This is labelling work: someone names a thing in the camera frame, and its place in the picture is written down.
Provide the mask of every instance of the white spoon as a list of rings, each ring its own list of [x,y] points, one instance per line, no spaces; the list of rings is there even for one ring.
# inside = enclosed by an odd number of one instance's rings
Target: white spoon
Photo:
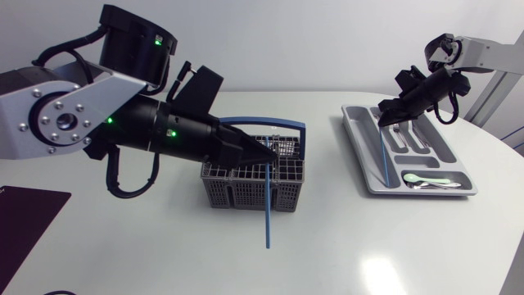
[[[448,184],[451,182],[451,180],[449,179],[430,179],[430,178],[425,178],[425,177],[418,177],[413,173],[405,174],[403,178],[405,181],[411,182],[411,183],[416,183],[419,181],[427,181],[427,182],[435,183],[435,184]]]

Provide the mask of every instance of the blue handle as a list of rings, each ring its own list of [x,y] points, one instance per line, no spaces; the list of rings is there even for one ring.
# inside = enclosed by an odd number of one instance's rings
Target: blue handle
[[[228,125],[267,125],[277,126],[300,131],[300,154],[299,158],[304,160],[305,157],[305,124],[294,120],[285,120],[268,117],[225,117],[220,118],[220,123]]]

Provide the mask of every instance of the blue stick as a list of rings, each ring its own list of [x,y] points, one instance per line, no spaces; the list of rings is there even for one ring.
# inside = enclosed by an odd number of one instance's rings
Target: blue stick
[[[382,137],[382,128],[380,130],[380,144],[382,145],[382,159],[384,160],[384,174],[386,175],[386,186],[390,187],[390,176],[387,174],[386,147],[384,147],[384,138]]]
[[[269,138],[266,136],[265,145],[269,148]],[[265,248],[271,248],[271,194],[269,193],[269,163],[265,164]]]

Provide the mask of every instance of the black cable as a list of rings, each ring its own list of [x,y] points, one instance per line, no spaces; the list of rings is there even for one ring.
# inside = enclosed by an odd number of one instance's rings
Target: black cable
[[[75,295],[71,291],[52,291],[49,293],[45,293],[44,295]]]
[[[165,101],[167,103],[171,103],[174,100],[174,94],[177,92],[178,87],[182,83],[183,79],[186,77],[186,74],[191,70],[191,62],[186,61],[183,63],[182,69],[180,69],[180,72],[178,73],[177,79],[174,81],[173,86],[171,86],[171,89],[167,93],[167,97],[165,98]]]
[[[89,69],[89,66],[87,62],[85,62],[84,58],[74,49],[68,50],[67,53],[76,58],[76,61],[80,64],[82,70],[84,71],[85,79],[88,81],[88,84],[91,84],[93,82],[93,74],[91,73],[91,70]]]
[[[96,31],[87,36],[50,47],[44,50],[36,60],[32,61],[32,63],[34,66],[45,66],[46,62],[58,53],[66,52],[98,41],[100,38],[104,37],[107,30],[107,27],[101,25]]]
[[[160,169],[160,154],[158,152],[155,153],[155,158],[153,160],[153,169],[151,171],[151,178],[147,180],[146,185],[144,185],[142,188],[134,191],[134,192],[125,192],[119,188],[118,183],[118,168],[119,168],[119,158],[120,158],[120,149],[116,147],[116,145],[112,145],[108,149],[108,158],[107,158],[107,173],[106,173],[106,185],[107,190],[109,190],[110,193],[112,193],[115,197],[119,198],[132,198],[137,197],[143,193],[145,193],[154,183],[156,180],[156,176],[158,176],[158,170]]]
[[[433,104],[433,109],[435,110],[436,118],[438,119],[438,121],[440,123],[442,123],[444,125],[452,124],[459,118],[459,114],[458,114],[459,113],[459,105],[458,105],[459,102],[457,101],[457,94],[450,92],[450,93],[448,93],[448,96],[449,96],[449,101],[451,102],[451,106],[453,107],[453,116],[451,117],[451,119],[449,121],[444,121],[440,117],[438,102],[435,102]]]
[[[167,59],[167,66],[165,67],[164,77],[162,78],[162,81],[160,82],[160,85],[158,86],[158,88],[153,89],[153,90],[147,90],[147,86],[146,86],[146,88],[144,88],[140,92],[140,94],[151,96],[151,95],[157,95],[158,93],[161,93],[162,90],[164,90],[165,86],[167,85],[168,75],[169,75],[169,58]]]

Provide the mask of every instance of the gray cutlery tray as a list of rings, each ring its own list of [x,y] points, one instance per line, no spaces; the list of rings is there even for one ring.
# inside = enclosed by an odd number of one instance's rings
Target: gray cutlery tray
[[[477,187],[466,169],[425,114],[417,120],[399,123],[399,132],[395,132],[391,126],[382,128],[390,182],[388,187],[380,131],[375,117],[381,115],[380,110],[378,107],[344,105],[342,112],[344,126],[359,158],[369,192],[418,196],[472,196],[477,193]],[[399,134],[407,145],[404,145]],[[429,147],[425,147],[417,135]],[[456,189],[409,188],[402,178],[408,173],[427,178],[447,178],[462,186]]]

